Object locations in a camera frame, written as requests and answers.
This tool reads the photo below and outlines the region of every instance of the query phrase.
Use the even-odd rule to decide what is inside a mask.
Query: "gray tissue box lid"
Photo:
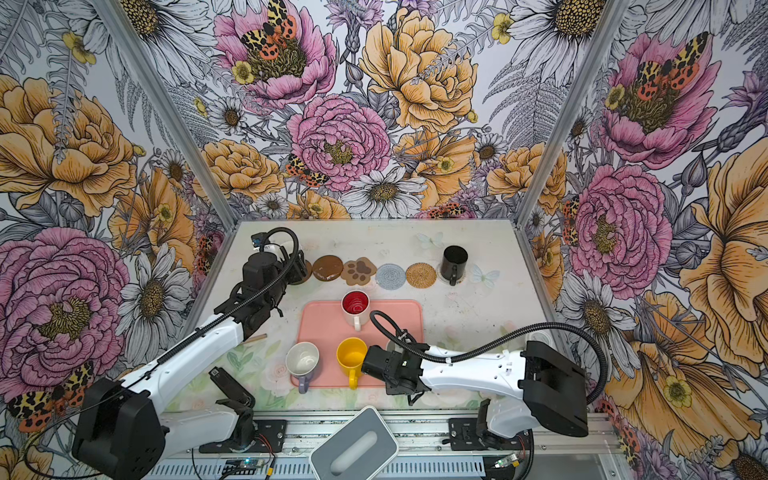
[[[368,432],[376,433],[376,443],[339,475],[331,464],[339,455]],[[399,446],[379,413],[367,406],[310,454],[310,464],[319,480],[366,480],[379,473],[397,456]]]

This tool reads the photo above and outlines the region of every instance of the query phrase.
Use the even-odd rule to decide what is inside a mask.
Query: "pink tray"
[[[424,341],[422,326],[422,306],[415,300],[371,300],[371,310],[381,310],[395,320],[401,329],[407,329],[417,342]],[[384,319],[378,318],[385,328],[392,331],[392,326]],[[311,342],[320,351],[321,372],[312,379],[310,388],[349,388],[349,378],[342,373],[336,361],[336,348],[344,340],[356,336],[367,346],[378,345],[383,349],[389,341],[369,320],[362,330],[355,331],[341,313],[341,300],[326,300],[309,302],[301,314],[299,338],[296,342]],[[291,382],[299,383],[291,377]],[[381,382],[369,375],[359,378],[358,387],[383,387]]]

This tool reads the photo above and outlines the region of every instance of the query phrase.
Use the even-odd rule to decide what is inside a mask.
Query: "table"
[[[257,335],[266,339],[242,344],[221,356],[213,365],[224,367],[256,397],[257,410],[353,410],[372,405],[377,409],[476,409],[479,393],[459,389],[429,392],[413,407],[405,396],[388,396],[384,388],[312,389],[300,395],[290,382],[284,359],[296,342],[301,312],[312,300],[340,300],[349,290],[361,289],[372,298],[414,299],[422,304],[424,339],[427,343],[457,351],[484,345],[514,329],[545,321],[544,312],[528,275],[520,245],[508,220],[304,220],[251,221],[242,223],[233,245],[206,300],[202,323],[213,315],[235,283],[242,280],[243,264],[254,252],[250,236],[274,227],[288,227],[299,237],[306,258],[313,262],[323,255],[337,255],[342,261],[368,257],[375,265],[395,263],[404,270],[413,263],[427,262],[439,268],[442,251],[459,245],[469,253],[467,273],[462,282],[449,286],[438,278],[427,289],[407,282],[397,290],[384,290],[374,278],[363,287],[347,286],[341,278],[320,282],[314,277],[299,286],[289,286],[280,309]],[[272,239],[285,243],[280,233]],[[475,282],[473,268],[483,273],[499,271],[494,282]],[[517,339],[505,348],[522,347]],[[324,368],[335,368],[335,359],[325,359]],[[202,372],[168,406],[167,411],[202,409],[224,395]]]

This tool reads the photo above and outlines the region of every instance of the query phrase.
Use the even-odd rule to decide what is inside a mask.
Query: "mug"
[[[341,310],[344,312],[346,322],[355,327],[356,332],[359,332],[360,327],[369,320],[371,299],[368,298],[365,292],[353,290],[347,293],[341,300]]]
[[[468,258],[467,250],[458,245],[451,245],[446,248],[442,253],[440,275],[448,280],[451,286],[454,286],[464,276]]]
[[[301,342],[286,355],[288,372],[299,381],[299,393],[306,393],[310,380],[320,373],[320,351],[314,343]]]
[[[356,336],[348,338],[336,349],[336,361],[341,370],[349,376],[349,387],[357,390],[357,379],[362,375],[362,361],[366,358],[368,346]]]

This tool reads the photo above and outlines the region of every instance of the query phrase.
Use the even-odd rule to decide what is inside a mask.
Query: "yellow flower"
[[[64,41],[64,45],[67,45],[72,51],[72,56],[80,63],[88,62],[91,65],[96,63],[96,55],[90,53],[83,46],[83,38],[80,35],[75,35],[71,31],[65,32],[61,36],[61,40]]]
[[[446,135],[442,140],[431,131],[405,134],[392,152],[403,163],[416,164],[411,178],[424,177],[426,190],[420,193],[422,210],[442,205],[461,190],[459,183],[467,185],[472,179],[472,165],[480,166],[472,136],[457,140]]]
[[[533,255],[538,265],[538,271],[544,278],[549,299],[554,302],[560,296],[563,288],[563,255],[560,251],[561,238],[551,233],[544,233],[533,239]]]
[[[616,110],[622,98],[624,98],[624,86],[618,84],[608,92],[608,96],[605,98],[605,106],[609,110]]]
[[[203,99],[200,97],[194,98],[194,106],[197,109],[197,113],[203,115],[204,117],[208,116],[208,108],[205,106],[205,103],[203,103]]]
[[[360,67],[376,81],[371,90],[395,95],[401,127],[445,133],[472,109],[477,64],[465,58],[438,73],[425,71],[453,45],[453,34],[435,30],[432,20],[406,8],[397,12],[394,33],[381,23],[368,31]]]
[[[544,142],[541,142],[530,149],[522,147],[502,155],[499,159],[502,168],[491,170],[486,177],[488,193],[491,195],[503,194],[506,198],[517,192],[525,192],[528,185],[531,184],[538,163],[541,161],[544,147]],[[547,177],[547,183],[538,198],[539,205],[547,212],[547,215],[554,215],[554,212],[560,207],[560,200],[565,196],[565,165],[567,160],[565,152],[560,151],[558,161]]]
[[[238,192],[256,200],[264,194],[277,192],[285,187],[277,162],[260,154],[245,142],[238,144],[236,141],[225,139],[205,144],[203,157],[227,198],[232,192]],[[202,197],[204,192],[202,188],[198,192],[197,185],[195,180],[193,188]]]
[[[720,358],[757,377],[768,359],[768,138],[713,165],[709,208],[693,208],[714,235],[701,264],[680,271],[680,285]]]
[[[714,460],[724,467],[739,455],[737,442],[760,435],[760,423],[736,396],[720,365],[707,362],[713,347],[705,326],[672,293],[647,291],[640,298],[639,323],[626,332],[641,367],[634,378],[622,374],[611,379],[605,392],[613,397],[619,413],[662,442],[670,431],[672,453],[690,458],[716,435],[724,449]],[[670,322],[674,319],[677,327]],[[736,388],[746,384],[734,380]]]
[[[27,78],[22,87],[0,75],[0,191],[25,194],[17,209],[36,204],[46,189],[64,191],[97,217],[115,195],[136,187],[134,147],[98,100],[78,91],[72,134],[61,161],[54,159],[51,98],[60,93],[41,78]]]
[[[53,454],[40,452],[37,447],[30,446],[26,452],[29,463],[38,472],[53,474],[51,463]],[[14,446],[6,445],[0,447],[0,478],[8,480],[45,480],[45,477],[35,474],[24,463],[22,452]]]
[[[237,83],[242,85],[252,84],[256,77],[253,76],[250,63],[247,61],[236,61],[235,66],[232,67],[232,75],[234,75]]]
[[[141,193],[120,197],[115,213],[109,217],[112,245],[118,250],[138,253],[143,250],[154,262],[163,243],[176,247],[176,260],[189,271],[194,265],[197,246],[187,202],[176,194],[160,168],[152,170],[151,180],[142,177]]]
[[[300,219],[312,217],[320,220],[349,219],[346,208],[333,197],[319,195],[314,190],[308,190],[305,195],[296,198],[299,207],[289,205],[288,218]]]
[[[510,40],[509,27],[515,23],[512,20],[512,15],[508,13],[499,13],[493,18],[493,30],[491,30],[491,36],[494,40],[498,40],[498,43],[504,45]]]

